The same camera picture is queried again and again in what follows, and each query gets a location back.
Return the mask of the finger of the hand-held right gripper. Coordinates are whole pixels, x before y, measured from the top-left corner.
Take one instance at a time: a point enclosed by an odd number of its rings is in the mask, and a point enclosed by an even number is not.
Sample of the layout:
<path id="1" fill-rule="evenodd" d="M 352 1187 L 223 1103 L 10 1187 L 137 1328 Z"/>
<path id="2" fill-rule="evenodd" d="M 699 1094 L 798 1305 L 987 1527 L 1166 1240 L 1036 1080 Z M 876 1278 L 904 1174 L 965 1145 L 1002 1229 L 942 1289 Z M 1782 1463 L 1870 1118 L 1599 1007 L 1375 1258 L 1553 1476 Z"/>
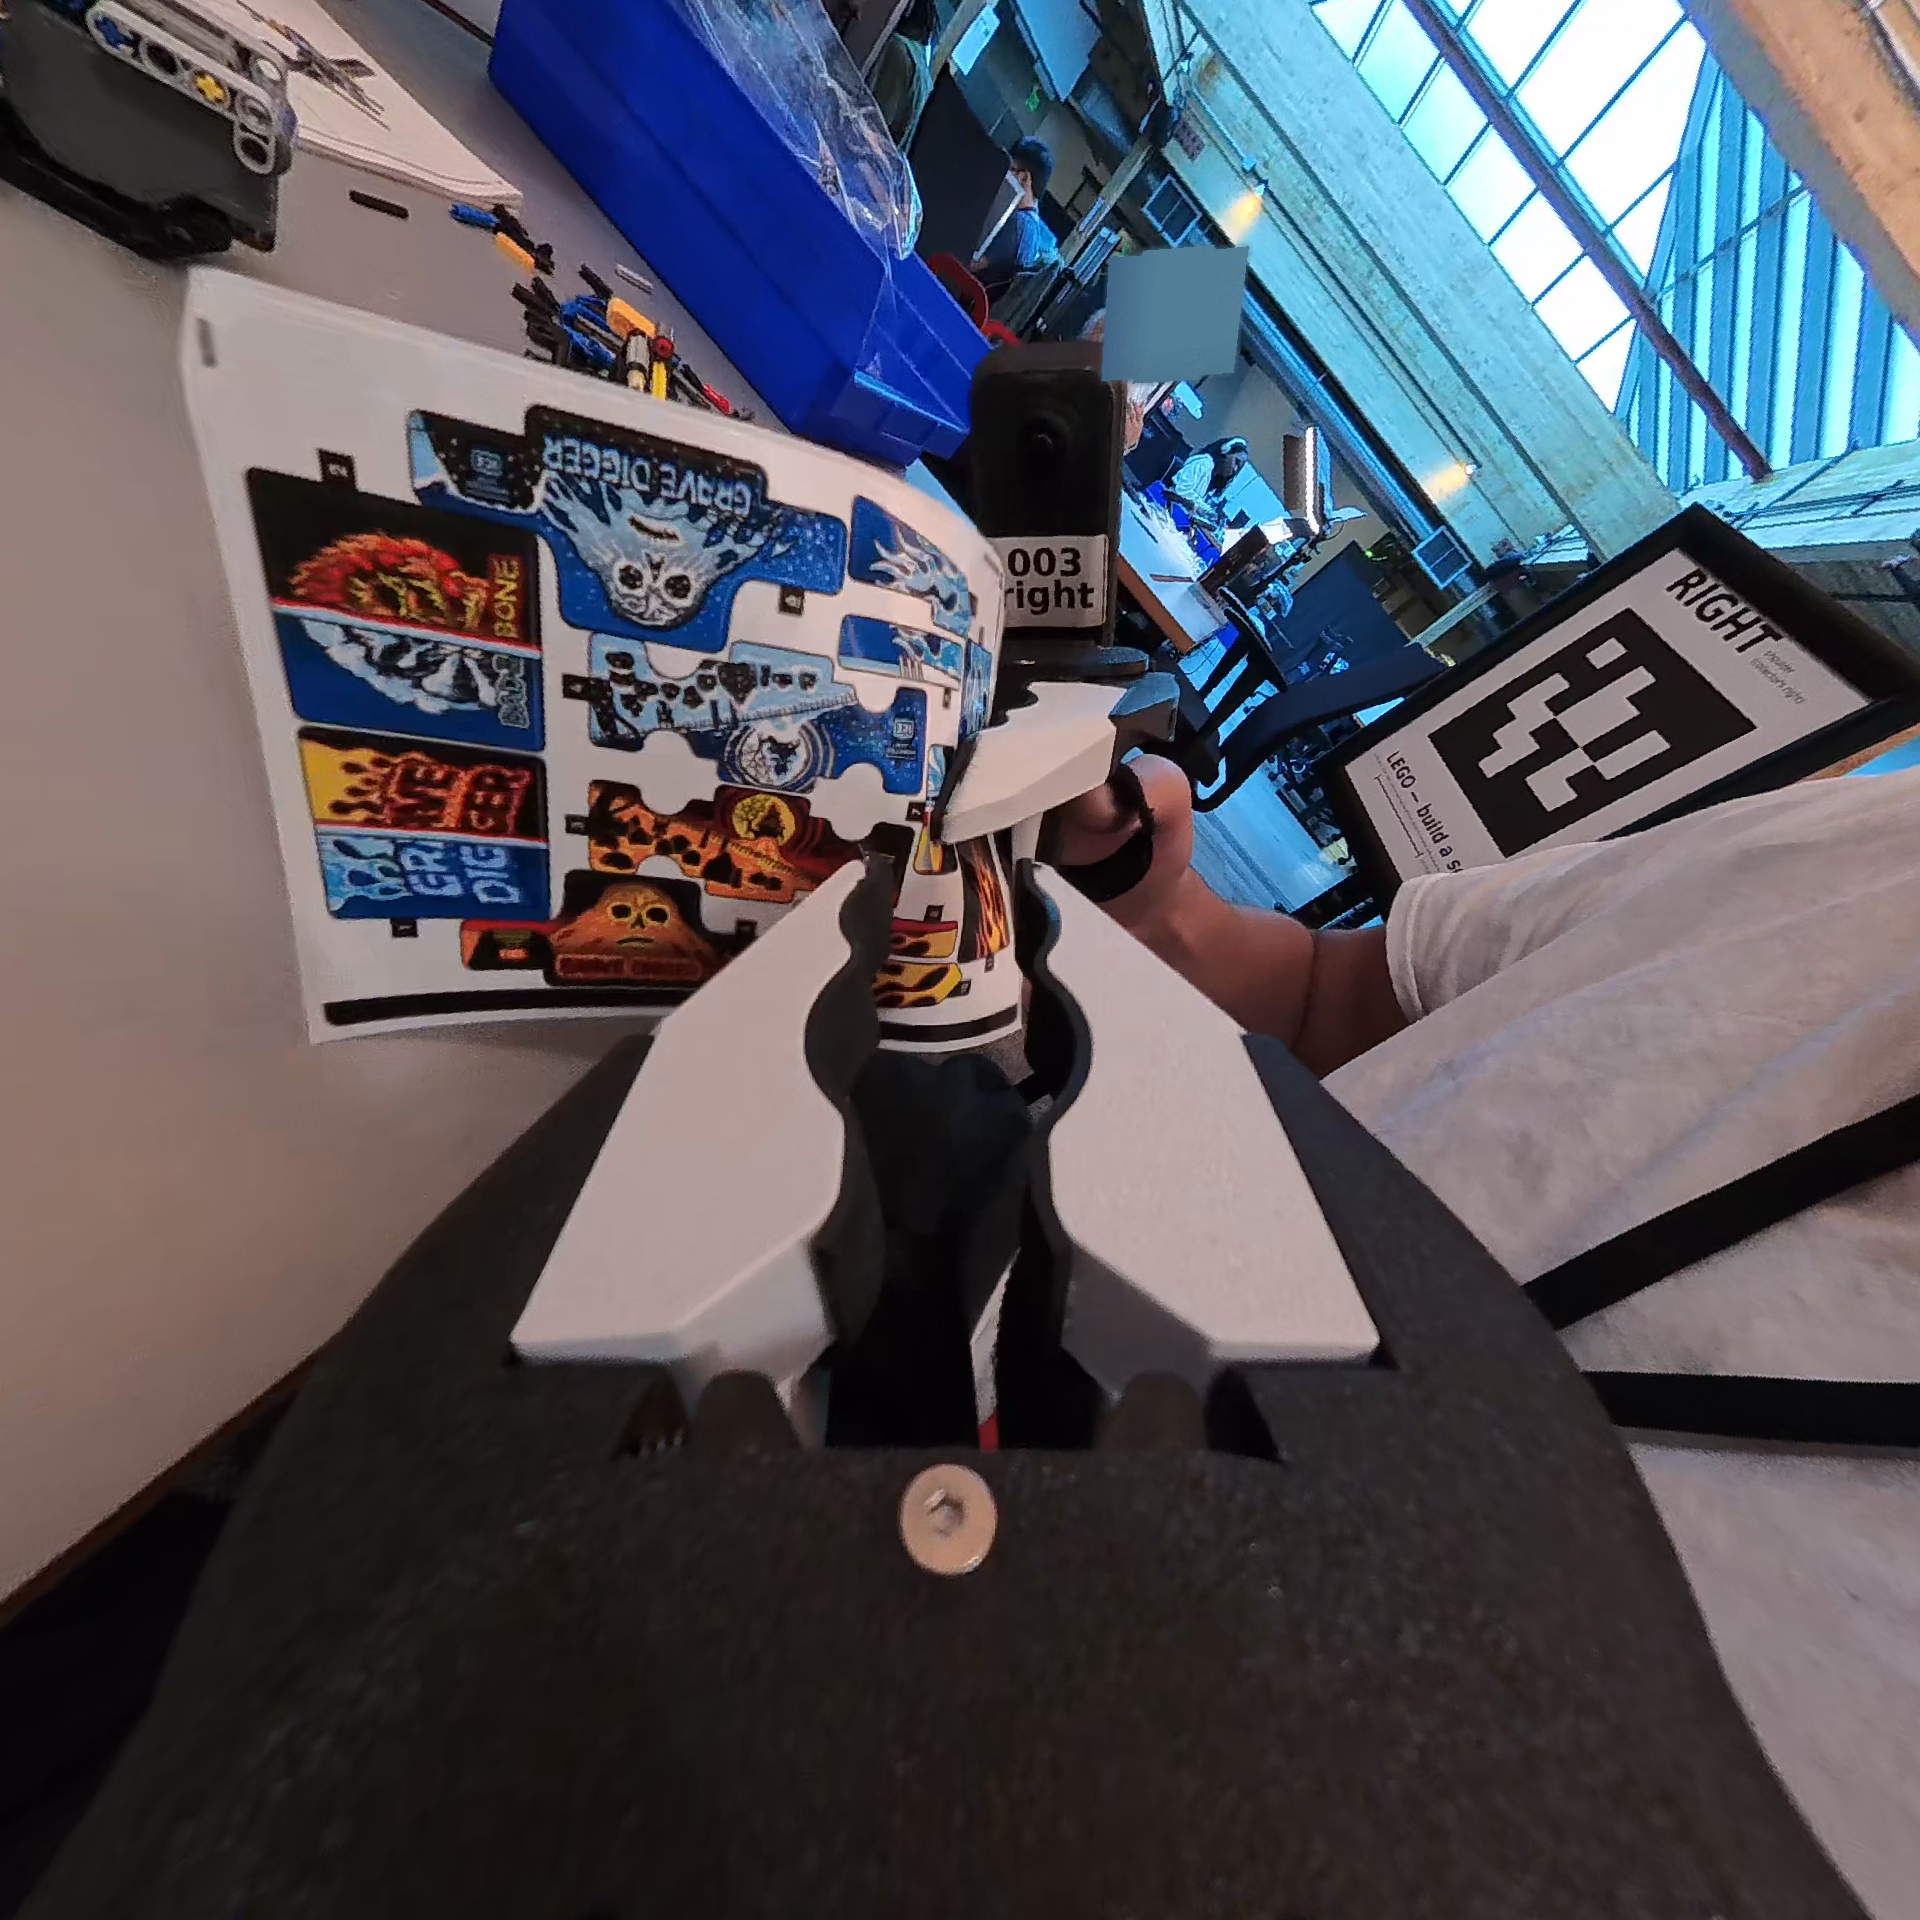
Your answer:
<path id="1" fill-rule="evenodd" d="M 950 769 L 936 840 L 960 845 L 1096 793 L 1117 768 L 1117 683 L 1036 683 L 1026 708 L 971 731 Z"/>

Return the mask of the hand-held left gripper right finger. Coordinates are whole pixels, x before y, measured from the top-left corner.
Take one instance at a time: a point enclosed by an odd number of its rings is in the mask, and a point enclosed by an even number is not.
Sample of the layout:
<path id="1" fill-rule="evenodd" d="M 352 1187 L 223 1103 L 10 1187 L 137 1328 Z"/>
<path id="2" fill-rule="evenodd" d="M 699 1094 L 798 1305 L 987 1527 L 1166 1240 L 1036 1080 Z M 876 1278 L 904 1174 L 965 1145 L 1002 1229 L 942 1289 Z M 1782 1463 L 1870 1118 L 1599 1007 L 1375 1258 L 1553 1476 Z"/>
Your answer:
<path id="1" fill-rule="evenodd" d="M 1015 867 L 1030 1139 L 1010 1258 L 1010 1440 L 1093 1440 L 1166 1371 L 1370 1368 L 1379 1325 L 1259 1087 L 1250 1028 L 1074 881 Z"/>

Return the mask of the colourful lego sticker sheet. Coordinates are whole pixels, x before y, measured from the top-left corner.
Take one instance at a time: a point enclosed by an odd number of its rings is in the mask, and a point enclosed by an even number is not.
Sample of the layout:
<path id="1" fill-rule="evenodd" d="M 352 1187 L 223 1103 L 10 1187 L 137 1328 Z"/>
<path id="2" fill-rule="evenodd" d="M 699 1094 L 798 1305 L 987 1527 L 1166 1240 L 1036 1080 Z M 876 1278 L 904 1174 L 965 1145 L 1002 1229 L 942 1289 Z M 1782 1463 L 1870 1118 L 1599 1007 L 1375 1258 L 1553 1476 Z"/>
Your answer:
<path id="1" fill-rule="evenodd" d="M 664 1018 L 869 845 L 876 1035 L 1026 1020 L 1002 845 L 936 819 L 1002 635 L 942 492 L 233 268 L 183 397 L 311 1039 Z"/>

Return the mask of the blue plastic bin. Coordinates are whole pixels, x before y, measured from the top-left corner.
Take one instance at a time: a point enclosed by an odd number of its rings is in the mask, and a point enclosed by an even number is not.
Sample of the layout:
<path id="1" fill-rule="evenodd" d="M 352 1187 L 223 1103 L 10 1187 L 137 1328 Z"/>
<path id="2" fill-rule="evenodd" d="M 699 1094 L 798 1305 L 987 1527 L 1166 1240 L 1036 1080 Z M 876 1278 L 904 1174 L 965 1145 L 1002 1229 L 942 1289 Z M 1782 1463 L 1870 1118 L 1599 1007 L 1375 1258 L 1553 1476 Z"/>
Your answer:
<path id="1" fill-rule="evenodd" d="M 487 82 L 798 431 L 872 466 L 954 459 L 989 352 L 917 248 L 650 0 L 509 0 Z"/>

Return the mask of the black office chair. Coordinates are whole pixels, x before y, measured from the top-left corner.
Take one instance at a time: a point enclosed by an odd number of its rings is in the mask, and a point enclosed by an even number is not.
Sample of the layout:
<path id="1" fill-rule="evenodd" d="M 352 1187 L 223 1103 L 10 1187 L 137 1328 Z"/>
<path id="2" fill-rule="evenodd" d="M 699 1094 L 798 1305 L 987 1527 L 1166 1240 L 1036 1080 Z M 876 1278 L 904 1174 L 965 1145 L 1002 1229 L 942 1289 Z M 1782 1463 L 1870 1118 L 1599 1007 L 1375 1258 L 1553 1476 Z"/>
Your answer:
<path id="1" fill-rule="evenodd" d="M 1379 708 L 1448 668 L 1379 609 L 1379 567 L 1346 546 L 1290 592 L 1278 620 L 1231 603 L 1231 629 L 1192 668 L 1192 806 L 1224 808 L 1290 739 Z"/>

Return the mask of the person's right hand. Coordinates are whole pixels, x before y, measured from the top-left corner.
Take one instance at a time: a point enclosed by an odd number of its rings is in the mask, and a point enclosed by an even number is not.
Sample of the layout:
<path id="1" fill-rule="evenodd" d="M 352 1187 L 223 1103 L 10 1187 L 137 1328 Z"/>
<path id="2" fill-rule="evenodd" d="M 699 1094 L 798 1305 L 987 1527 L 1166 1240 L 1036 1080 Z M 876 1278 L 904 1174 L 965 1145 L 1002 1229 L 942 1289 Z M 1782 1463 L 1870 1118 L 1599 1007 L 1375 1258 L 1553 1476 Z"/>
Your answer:
<path id="1" fill-rule="evenodd" d="M 1151 845 L 1151 872 L 1105 911 L 1258 1035 L 1298 1039 L 1309 998 L 1309 927 L 1278 911 L 1219 899 L 1192 867 L 1192 779 L 1159 756 L 1125 756 L 1096 793 L 1047 808 L 1056 867 L 1096 867 Z"/>

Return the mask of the person's white shirt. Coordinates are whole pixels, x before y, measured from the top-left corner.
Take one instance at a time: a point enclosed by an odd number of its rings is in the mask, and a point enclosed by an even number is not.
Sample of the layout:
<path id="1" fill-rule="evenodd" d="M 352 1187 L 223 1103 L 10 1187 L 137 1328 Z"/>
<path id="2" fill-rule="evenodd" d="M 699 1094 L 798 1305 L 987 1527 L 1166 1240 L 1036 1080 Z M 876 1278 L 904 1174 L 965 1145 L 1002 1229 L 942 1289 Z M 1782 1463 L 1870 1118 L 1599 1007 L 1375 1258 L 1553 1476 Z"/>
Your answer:
<path id="1" fill-rule="evenodd" d="M 1920 783 L 1815 779 L 1413 881 L 1406 1028 L 1328 1073 L 1511 1278 L 1914 1099 Z M 1870 1916 L 1920 1910 L 1914 1455 L 1634 1440 L 1713 1652 Z"/>

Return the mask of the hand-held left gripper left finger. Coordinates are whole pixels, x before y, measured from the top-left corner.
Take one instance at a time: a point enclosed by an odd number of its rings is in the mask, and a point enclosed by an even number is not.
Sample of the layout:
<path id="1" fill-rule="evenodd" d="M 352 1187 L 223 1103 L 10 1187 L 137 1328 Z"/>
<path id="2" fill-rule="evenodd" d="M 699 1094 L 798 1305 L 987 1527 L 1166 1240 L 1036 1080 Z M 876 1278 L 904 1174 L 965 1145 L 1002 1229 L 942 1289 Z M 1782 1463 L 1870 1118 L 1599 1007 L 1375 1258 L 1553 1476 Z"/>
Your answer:
<path id="1" fill-rule="evenodd" d="M 886 1289 L 856 1087 L 876 1051 L 889 881 L 889 860 L 848 860 L 650 1028 L 512 1359 L 664 1368 L 687 1413 L 757 1371 L 798 1436 L 829 1440 L 823 1358 L 859 1344 Z"/>

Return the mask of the person's right forearm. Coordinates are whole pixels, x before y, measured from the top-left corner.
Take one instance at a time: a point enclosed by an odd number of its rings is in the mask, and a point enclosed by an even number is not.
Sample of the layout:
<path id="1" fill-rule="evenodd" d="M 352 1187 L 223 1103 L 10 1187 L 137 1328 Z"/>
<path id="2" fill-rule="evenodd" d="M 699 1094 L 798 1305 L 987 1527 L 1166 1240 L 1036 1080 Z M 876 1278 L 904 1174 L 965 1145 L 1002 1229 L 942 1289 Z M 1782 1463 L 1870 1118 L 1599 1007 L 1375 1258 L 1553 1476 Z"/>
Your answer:
<path id="1" fill-rule="evenodd" d="M 1250 916 L 1235 1020 L 1278 1039 L 1315 1080 L 1375 1051 L 1413 1020 L 1390 965 L 1390 927 L 1305 927 L 1275 911 Z"/>

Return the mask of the black lego model chassis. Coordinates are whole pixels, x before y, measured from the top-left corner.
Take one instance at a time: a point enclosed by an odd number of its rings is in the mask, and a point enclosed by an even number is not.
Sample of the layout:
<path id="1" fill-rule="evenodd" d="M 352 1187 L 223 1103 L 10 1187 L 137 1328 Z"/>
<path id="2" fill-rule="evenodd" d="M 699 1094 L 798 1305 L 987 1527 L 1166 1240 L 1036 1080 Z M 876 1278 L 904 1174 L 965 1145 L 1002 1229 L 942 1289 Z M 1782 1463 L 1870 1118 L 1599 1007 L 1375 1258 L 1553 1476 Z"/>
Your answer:
<path id="1" fill-rule="evenodd" d="M 175 0 L 7 6 L 7 182 L 137 257 L 277 248 L 294 56 Z"/>

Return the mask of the black framed marker sign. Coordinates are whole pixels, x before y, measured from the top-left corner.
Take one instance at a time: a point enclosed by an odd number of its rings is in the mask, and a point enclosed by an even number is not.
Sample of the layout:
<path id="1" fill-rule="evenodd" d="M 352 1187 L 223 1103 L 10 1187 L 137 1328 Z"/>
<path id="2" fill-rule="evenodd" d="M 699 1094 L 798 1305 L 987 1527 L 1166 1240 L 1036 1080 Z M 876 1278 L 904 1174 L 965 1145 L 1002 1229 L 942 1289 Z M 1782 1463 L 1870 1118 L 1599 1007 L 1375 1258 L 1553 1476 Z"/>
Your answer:
<path id="1" fill-rule="evenodd" d="M 1914 721 L 1914 650 L 1685 510 L 1315 769 L 1390 911 L 1413 881 L 1782 793 Z"/>

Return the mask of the clear plastic bag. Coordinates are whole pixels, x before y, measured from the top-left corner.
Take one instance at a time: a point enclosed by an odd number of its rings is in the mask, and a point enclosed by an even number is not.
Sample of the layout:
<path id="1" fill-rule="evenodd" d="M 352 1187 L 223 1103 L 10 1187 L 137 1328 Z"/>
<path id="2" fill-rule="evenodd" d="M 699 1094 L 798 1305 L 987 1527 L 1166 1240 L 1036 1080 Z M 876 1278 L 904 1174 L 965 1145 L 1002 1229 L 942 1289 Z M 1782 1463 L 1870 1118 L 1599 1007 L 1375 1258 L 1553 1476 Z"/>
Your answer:
<path id="1" fill-rule="evenodd" d="M 817 190 L 889 257 L 924 240 L 917 178 L 817 0 L 680 0 L 687 23 L 817 178 Z"/>

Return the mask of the white instruction booklet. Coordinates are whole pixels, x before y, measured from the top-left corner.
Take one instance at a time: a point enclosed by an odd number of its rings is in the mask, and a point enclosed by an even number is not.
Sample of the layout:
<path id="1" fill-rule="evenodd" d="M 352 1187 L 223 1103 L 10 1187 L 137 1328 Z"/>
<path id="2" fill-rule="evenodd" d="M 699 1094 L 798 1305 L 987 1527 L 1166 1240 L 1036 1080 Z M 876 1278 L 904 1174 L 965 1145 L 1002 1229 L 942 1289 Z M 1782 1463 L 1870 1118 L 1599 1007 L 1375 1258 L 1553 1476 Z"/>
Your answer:
<path id="1" fill-rule="evenodd" d="M 524 190 L 474 157 L 321 0 L 215 0 L 233 31 L 260 39 L 294 104 L 301 157 L 352 163 L 456 208 L 524 208 Z"/>

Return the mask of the pile of small lego pieces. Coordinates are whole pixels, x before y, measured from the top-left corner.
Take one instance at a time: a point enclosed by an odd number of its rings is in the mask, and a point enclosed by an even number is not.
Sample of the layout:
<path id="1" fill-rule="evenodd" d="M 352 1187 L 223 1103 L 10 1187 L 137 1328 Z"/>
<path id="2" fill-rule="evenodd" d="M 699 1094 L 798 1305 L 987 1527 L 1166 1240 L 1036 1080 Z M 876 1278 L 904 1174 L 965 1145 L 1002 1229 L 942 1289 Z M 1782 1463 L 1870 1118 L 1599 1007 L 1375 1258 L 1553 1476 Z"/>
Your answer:
<path id="1" fill-rule="evenodd" d="M 755 405 L 735 405 L 717 380 L 706 380 L 706 368 L 680 352 L 669 328 L 643 312 L 611 276 L 576 268 L 582 292 L 558 292 L 552 245 L 543 245 L 509 208 L 453 199 L 453 219 L 487 229 L 497 248 L 524 268 L 512 308 L 529 328 L 529 355 L 582 368 L 650 404 L 755 419 Z"/>

